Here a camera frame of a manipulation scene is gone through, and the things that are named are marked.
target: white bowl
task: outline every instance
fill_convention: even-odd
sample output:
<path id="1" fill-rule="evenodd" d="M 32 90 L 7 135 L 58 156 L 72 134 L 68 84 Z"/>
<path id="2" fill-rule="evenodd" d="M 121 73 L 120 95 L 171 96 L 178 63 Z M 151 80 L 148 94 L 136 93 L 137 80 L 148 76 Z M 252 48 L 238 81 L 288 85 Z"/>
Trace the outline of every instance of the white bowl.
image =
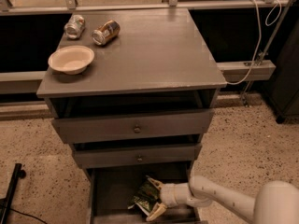
<path id="1" fill-rule="evenodd" d="M 52 53 L 48 64 L 55 71 L 75 75 L 83 72 L 93 59 L 92 49 L 84 46 L 69 46 Z"/>

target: crushed can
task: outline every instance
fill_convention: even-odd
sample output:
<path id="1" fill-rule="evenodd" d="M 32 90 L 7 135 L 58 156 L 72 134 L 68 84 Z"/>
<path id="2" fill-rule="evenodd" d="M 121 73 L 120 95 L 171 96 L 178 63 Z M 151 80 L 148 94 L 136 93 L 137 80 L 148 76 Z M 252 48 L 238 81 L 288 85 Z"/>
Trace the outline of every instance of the crushed can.
<path id="1" fill-rule="evenodd" d="M 69 39 L 79 39 L 85 29 L 85 19 L 81 15 L 73 15 L 64 27 L 64 32 Z"/>
<path id="2" fill-rule="evenodd" d="M 121 27 L 119 24 L 113 20 L 110 20 L 93 31 L 93 41 L 96 45 L 104 46 L 115 36 L 117 36 L 120 30 Z"/>

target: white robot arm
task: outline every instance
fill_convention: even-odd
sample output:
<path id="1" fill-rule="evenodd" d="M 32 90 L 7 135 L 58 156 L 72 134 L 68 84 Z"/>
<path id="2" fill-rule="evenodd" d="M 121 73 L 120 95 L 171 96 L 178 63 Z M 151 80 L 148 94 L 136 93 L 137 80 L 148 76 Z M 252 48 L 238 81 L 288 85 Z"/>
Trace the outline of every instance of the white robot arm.
<path id="1" fill-rule="evenodd" d="M 195 175 L 189 183 L 163 184 L 160 197 L 164 208 L 205 207 L 216 201 L 248 223 L 299 224 L 299 190 L 281 181 L 264 185 L 254 199 Z M 156 217 L 149 215 L 148 220 Z"/>

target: drawer knob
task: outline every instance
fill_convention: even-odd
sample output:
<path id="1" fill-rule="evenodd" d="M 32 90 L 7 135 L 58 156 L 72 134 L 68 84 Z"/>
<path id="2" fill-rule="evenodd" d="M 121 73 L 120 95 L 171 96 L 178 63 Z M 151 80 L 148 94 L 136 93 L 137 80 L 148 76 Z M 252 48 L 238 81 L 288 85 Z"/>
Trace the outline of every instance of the drawer knob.
<path id="1" fill-rule="evenodd" d="M 138 155 L 138 156 L 137 156 L 137 161 L 139 161 L 139 162 L 143 161 L 143 158 L 142 158 L 141 155 Z"/>
<path id="2" fill-rule="evenodd" d="M 134 127 L 134 133 L 141 133 L 141 129 L 138 125 Z"/>

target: speckled floor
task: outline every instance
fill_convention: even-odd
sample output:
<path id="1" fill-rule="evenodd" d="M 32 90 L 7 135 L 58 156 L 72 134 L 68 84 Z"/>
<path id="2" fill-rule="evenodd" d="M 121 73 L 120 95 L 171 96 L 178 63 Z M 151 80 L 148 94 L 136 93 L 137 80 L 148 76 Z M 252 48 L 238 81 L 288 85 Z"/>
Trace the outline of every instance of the speckled floor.
<path id="1" fill-rule="evenodd" d="M 270 180 L 299 187 L 299 121 L 276 124 L 259 94 L 244 107 L 237 96 L 220 96 L 215 116 L 193 166 L 223 186 L 254 197 Z M 16 162 L 27 176 L 20 179 L 12 207 L 49 224 L 85 223 L 89 181 L 50 124 L 45 105 L 0 106 L 0 198 Z M 245 223 L 217 203 L 201 209 L 209 224 Z M 11 213 L 8 223 L 40 223 Z"/>

